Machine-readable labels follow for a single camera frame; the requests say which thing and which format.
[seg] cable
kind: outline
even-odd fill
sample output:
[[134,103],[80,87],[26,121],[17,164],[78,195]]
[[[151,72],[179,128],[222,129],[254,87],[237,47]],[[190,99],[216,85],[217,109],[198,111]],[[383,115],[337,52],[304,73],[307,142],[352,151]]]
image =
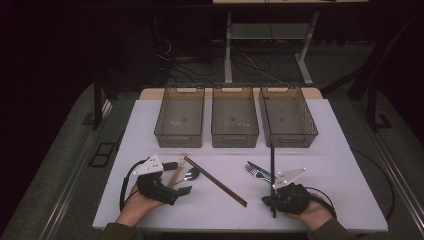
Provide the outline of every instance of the cable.
[[190,81],[191,81],[192,83],[194,83],[193,78],[192,78],[190,75],[188,75],[187,73],[185,73],[185,72],[183,72],[183,71],[181,71],[181,70],[175,69],[175,68],[171,68],[170,70],[173,70],[173,71],[176,71],[176,72],[179,72],[179,73],[184,74],[184,75],[185,75],[188,79],[190,79]]
[[321,193],[322,195],[324,195],[326,198],[327,198],[327,200],[330,202],[330,205],[332,206],[332,207],[334,207],[334,205],[333,205],[333,202],[331,201],[331,199],[327,196],[327,194],[325,194],[323,191],[321,191],[321,190],[318,190],[318,189],[316,189],[316,188],[312,188],[312,187],[305,187],[306,189],[311,189],[311,190],[314,190],[314,191],[317,191],[317,192],[319,192],[319,193]]
[[266,60],[265,58],[263,58],[263,57],[260,57],[260,56],[257,56],[256,55],[256,57],[257,58],[259,58],[259,59],[261,59],[263,62],[265,62],[265,64],[267,65],[267,67],[265,67],[265,68],[261,68],[261,67],[259,67],[259,64],[257,64],[257,63],[255,63],[254,65],[256,65],[256,67],[255,66],[253,66],[252,67],[252,64],[246,64],[246,63],[244,63],[244,62],[241,62],[241,61],[239,61],[240,62],[240,64],[242,64],[243,66],[245,66],[245,67],[248,67],[248,68],[251,68],[251,69],[254,69],[254,70],[257,70],[258,68],[259,68],[259,70],[261,70],[261,71],[268,71],[268,70],[270,70],[271,69],[271,64],[269,63],[269,61],[268,60]]
[[262,72],[261,71],[261,69],[259,69],[258,68],[258,66],[256,66],[256,64],[252,61],[252,59],[250,59],[246,54],[244,54],[244,53],[240,53],[241,55],[243,55],[244,57],[246,57],[252,64],[253,64],[253,66],[255,66],[256,67],[256,69],[262,74],[262,75],[264,75],[265,77],[267,77],[267,78],[269,78],[269,79],[272,79],[272,80],[275,80],[275,81],[277,81],[277,82],[280,82],[280,83],[284,83],[284,82],[282,82],[282,81],[280,81],[280,80],[278,80],[278,79],[276,79],[276,78],[273,78],[273,77],[271,77],[271,76],[269,76],[268,74],[266,74],[266,73],[264,73],[264,72]]
[[395,189],[394,189],[394,187],[393,187],[393,183],[392,183],[392,181],[390,181],[390,178],[389,178],[389,176],[387,175],[387,173],[383,170],[383,168],[381,168],[380,167],[380,165],[378,165],[378,163],[377,162],[375,162],[372,158],[370,158],[368,155],[366,155],[365,153],[363,153],[363,152],[361,152],[361,151],[359,151],[359,150],[357,150],[357,149],[355,149],[355,148],[350,148],[350,149],[352,149],[353,151],[355,151],[356,153],[358,153],[358,154],[360,154],[360,155],[362,155],[363,157],[365,157],[366,159],[368,159],[372,164],[374,164],[374,166],[376,166],[377,167],[377,169],[378,170],[380,170],[380,172],[383,174],[383,176],[384,176],[384,178],[386,178],[386,180],[387,180],[387,183],[389,184],[389,188],[390,188],[390,192],[391,192],[391,194],[392,194],[392,199],[391,199],[391,201],[392,201],[392,203],[391,203],[391,205],[390,205],[390,208],[389,208],[389,212],[386,214],[386,216],[384,216],[384,218],[386,219],[386,221],[387,220],[389,220],[389,218],[392,216],[392,214],[393,214],[393,211],[394,211],[394,208],[395,208],[395,205],[396,205],[396,195],[395,195]]
[[129,179],[130,179],[130,176],[131,176],[131,173],[132,173],[132,171],[134,171],[134,169],[138,166],[138,165],[140,165],[140,164],[142,164],[143,162],[145,162],[147,159],[144,159],[144,160],[141,160],[141,161],[138,161],[137,163],[135,163],[132,167],[131,167],[131,169],[128,171],[128,173],[127,173],[127,176],[124,178],[124,180],[123,180],[123,182],[122,182],[122,188],[121,188],[121,195],[120,195],[120,197],[119,197],[119,209],[122,211],[122,209],[124,208],[124,206],[125,206],[125,201],[126,200],[124,200],[124,198],[125,198],[125,192],[127,191],[127,186],[128,186],[128,181],[129,181]]
[[200,73],[196,73],[196,72],[194,72],[193,70],[191,70],[191,69],[189,69],[189,68],[187,68],[187,67],[182,66],[181,64],[176,64],[176,67],[183,68],[183,69],[185,69],[185,70],[187,70],[187,71],[189,71],[189,72],[193,73],[194,75],[201,76],[201,77],[206,77],[206,76],[212,76],[212,75],[214,75],[214,74],[218,73],[218,72],[219,72],[219,70],[221,70],[221,67],[222,67],[223,63],[224,63],[224,59],[222,59],[222,61],[220,61],[219,66],[218,66],[218,68],[217,68],[215,71],[210,72],[210,73],[202,73],[202,74],[200,74]]

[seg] black cable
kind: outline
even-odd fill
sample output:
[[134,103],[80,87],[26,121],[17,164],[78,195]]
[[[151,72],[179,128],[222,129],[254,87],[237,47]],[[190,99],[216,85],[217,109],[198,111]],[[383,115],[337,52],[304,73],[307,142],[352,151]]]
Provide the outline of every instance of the black cable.
[[391,194],[392,194],[392,199],[391,199],[391,201],[392,201],[392,203],[391,203],[391,205],[390,205],[390,209],[389,209],[389,212],[386,214],[386,216],[384,216],[384,218],[386,219],[386,221],[387,220],[389,220],[389,218],[392,216],[392,214],[393,214],[393,211],[394,211],[394,208],[395,208],[395,205],[396,205],[396,195],[395,195],[395,189],[394,189],[394,187],[393,187],[393,183],[392,183],[392,181],[390,181],[390,177],[387,175],[387,173],[383,170],[383,168],[382,167],[380,167],[380,165],[378,165],[378,163],[377,162],[375,162],[375,160],[373,160],[372,158],[370,158],[368,155],[366,155],[365,153],[363,153],[363,152],[361,152],[361,151],[359,151],[359,150],[357,150],[357,149],[355,149],[355,148],[350,148],[350,149],[352,149],[353,151],[355,151],[356,153],[358,153],[358,154],[360,154],[360,155],[362,155],[363,157],[365,157],[366,159],[368,159],[372,164],[374,164],[374,166],[376,166],[377,167],[377,169],[378,170],[380,170],[380,172],[383,174],[383,176],[384,176],[384,178],[386,178],[386,180],[387,180],[387,183],[389,184],[389,188],[390,188],[390,191],[391,191]]
[[174,79],[174,81],[175,81],[176,83],[179,83],[179,81],[177,80],[177,78],[176,78],[176,77],[172,76],[172,75],[171,75],[171,74],[169,74],[169,73],[167,73],[167,75],[168,75],[168,77],[170,77],[170,78]]
[[327,194],[325,194],[323,191],[321,191],[321,190],[318,190],[318,189],[316,189],[316,188],[312,188],[312,187],[305,187],[306,189],[311,189],[311,190],[314,190],[314,191],[317,191],[317,192],[319,192],[319,193],[321,193],[322,195],[324,195],[326,198],[327,198],[327,200],[330,202],[330,205],[332,206],[332,207],[334,207],[334,205],[333,205],[333,202],[331,201],[331,199],[327,196]]
[[127,186],[128,186],[128,181],[129,181],[129,179],[130,179],[130,176],[131,176],[131,173],[132,173],[132,171],[134,171],[134,169],[138,166],[138,165],[140,165],[140,164],[142,164],[142,163],[144,163],[145,161],[146,161],[147,159],[144,159],[144,160],[141,160],[141,161],[138,161],[137,163],[135,163],[132,167],[131,167],[131,169],[128,171],[128,173],[127,173],[127,176],[124,178],[124,180],[123,180],[123,182],[122,182],[122,188],[121,188],[121,194],[120,194],[120,197],[119,197],[119,209],[122,211],[122,209],[124,208],[124,206],[125,206],[125,192],[127,191]]
[[183,72],[183,71],[181,71],[181,70],[175,69],[175,68],[171,68],[170,70],[184,74],[184,75],[185,75],[188,79],[190,79],[190,81],[191,81],[192,83],[194,83],[193,78],[192,78],[190,75],[188,75],[187,73],[185,73],[185,72]]
[[138,193],[138,192],[139,192],[139,191],[137,190],[137,191],[135,191],[135,192],[131,193],[131,195],[129,195],[129,196],[127,197],[127,199],[125,199],[125,203],[127,203],[128,199],[130,199],[132,196],[134,196],[134,194],[136,194],[136,193]]
[[256,69],[256,71],[254,73],[250,73],[250,72],[246,72],[245,70],[243,70],[239,65],[238,65],[238,60],[236,58],[231,58],[231,64],[237,68],[240,72],[247,74],[247,75],[252,75],[252,76],[257,76],[260,75],[261,73],[258,72],[258,70]]
[[[242,52],[240,52],[239,53],[241,56],[243,56],[242,57],[242,59],[246,59],[246,58],[250,58],[250,57],[248,57],[245,53],[242,53]],[[261,66],[259,66],[259,64],[257,64],[256,62],[253,62],[253,59],[252,58],[250,58],[250,60],[254,63],[254,64],[252,64],[250,61],[247,61],[247,63],[244,63],[244,62],[242,62],[242,61],[239,61],[239,60],[237,60],[236,58],[232,58],[232,59],[235,59],[236,61],[239,61],[240,62],[240,64],[241,65],[243,65],[243,66],[245,66],[245,67],[247,67],[247,68],[251,68],[251,69],[255,69],[256,71],[262,71],[262,72],[265,72],[265,71],[268,71],[268,70],[270,70],[271,69],[271,64],[269,63],[269,61],[268,60],[266,60],[265,58],[263,58],[263,57],[261,57],[261,56],[259,56],[259,55],[254,55],[256,58],[259,58],[259,59],[261,59],[263,62],[265,62],[265,64],[266,64],[266,67],[265,68],[262,68]]]
[[122,138],[124,137],[124,133],[125,133],[125,131],[123,131],[121,133],[121,135],[119,135],[118,141],[116,142],[116,149],[118,149],[117,151],[119,151],[119,147],[121,146],[121,142],[122,142]]
[[176,67],[183,68],[183,69],[191,72],[194,75],[201,76],[201,77],[206,77],[206,76],[212,76],[212,75],[218,73],[219,70],[221,70],[221,67],[222,67],[223,63],[224,63],[224,59],[222,59],[222,61],[220,61],[219,66],[218,66],[218,68],[216,70],[214,70],[213,72],[210,72],[210,73],[202,73],[202,74],[201,73],[197,73],[197,72],[189,69],[188,67],[184,67],[181,64],[176,64]]

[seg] white tabletop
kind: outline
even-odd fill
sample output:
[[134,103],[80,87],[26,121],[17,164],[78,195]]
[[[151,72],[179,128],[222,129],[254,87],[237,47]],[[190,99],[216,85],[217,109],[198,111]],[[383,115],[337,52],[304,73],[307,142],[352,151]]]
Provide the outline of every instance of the white tabletop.
[[[333,201],[339,222],[351,232],[387,231],[387,222],[377,205],[327,100],[307,100],[319,135],[310,148],[277,148],[276,171],[306,167],[308,171],[295,183],[325,192]],[[269,184],[253,178],[244,166],[251,161],[270,168],[270,149],[265,145],[258,104],[256,111],[260,134],[256,148],[223,149],[212,147],[211,100],[205,101],[202,148],[160,148],[153,134],[161,106],[160,100],[135,103],[126,132],[93,227],[104,228],[119,215],[122,180],[139,160],[158,153],[162,162],[178,162],[181,154],[189,157],[248,202],[244,208],[205,176],[176,187],[192,185],[190,195],[178,198],[174,206],[155,209],[138,227],[161,232],[304,232],[298,221],[270,209],[261,198],[270,194]],[[186,163],[181,176],[190,169]],[[168,182],[173,171],[164,172]],[[130,186],[136,177],[130,178]]]

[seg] wooden stick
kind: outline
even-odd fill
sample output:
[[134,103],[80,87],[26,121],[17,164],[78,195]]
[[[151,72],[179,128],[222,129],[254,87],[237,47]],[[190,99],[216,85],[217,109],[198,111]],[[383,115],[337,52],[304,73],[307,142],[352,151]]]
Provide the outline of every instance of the wooden stick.
[[188,158],[187,156],[184,157],[184,159],[190,163],[193,167],[199,169],[199,171],[205,175],[209,180],[211,180],[213,183],[215,183],[218,187],[220,187],[224,192],[226,192],[228,195],[230,195],[232,198],[234,198],[237,202],[239,202],[243,207],[247,207],[247,202],[241,198],[239,195],[237,195],[235,192],[231,191],[227,186],[222,184],[220,181],[218,181],[216,178],[214,178],[212,175],[210,175],[206,170],[201,168],[199,165],[197,165],[193,160]]

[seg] transparent plastic bin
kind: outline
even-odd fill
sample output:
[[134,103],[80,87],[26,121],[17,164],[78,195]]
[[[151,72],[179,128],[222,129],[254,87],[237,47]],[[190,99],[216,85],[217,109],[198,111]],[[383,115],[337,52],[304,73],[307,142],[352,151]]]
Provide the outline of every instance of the transparent plastic bin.
[[259,127],[251,84],[214,85],[211,130],[215,148],[256,146]]
[[308,148],[318,130],[298,86],[263,84],[259,104],[266,145]]
[[202,147],[204,96],[204,84],[166,86],[154,132],[160,147]]

